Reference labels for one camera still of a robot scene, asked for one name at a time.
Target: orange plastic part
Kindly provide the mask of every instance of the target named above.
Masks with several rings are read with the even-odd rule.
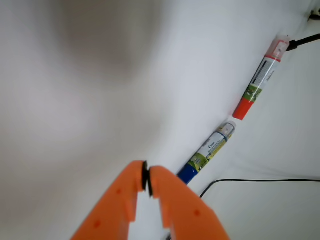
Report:
[[[72,240],[127,240],[143,191],[143,161],[133,161],[105,192]]]
[[[153,197],[159,198],[162,223],[173,240],[228,240],[214,211],[187,185],[161,166],[150,168]]]

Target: black cable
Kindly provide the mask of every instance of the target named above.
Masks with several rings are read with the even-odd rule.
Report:
[[[295,50],[301,45],[308,44],[308,43],[314,42],[316,40],[320,40],[320,33],[313,35],[313,36],[306,37],[306,38],[298,40],[298,41],[292,40],[292,41],[290,41],[289,47],[287,48],[286,52],[289,52],[291,50]]]
[[[275,179],[275,180],[254,180],[254,179],[220,179],[211,182],[206,189],[201,193],[200,198],[216,183],[220,182],[253,182],[253,183],[272,183],[272,182],[316,182],[320,183],[320,179]]]

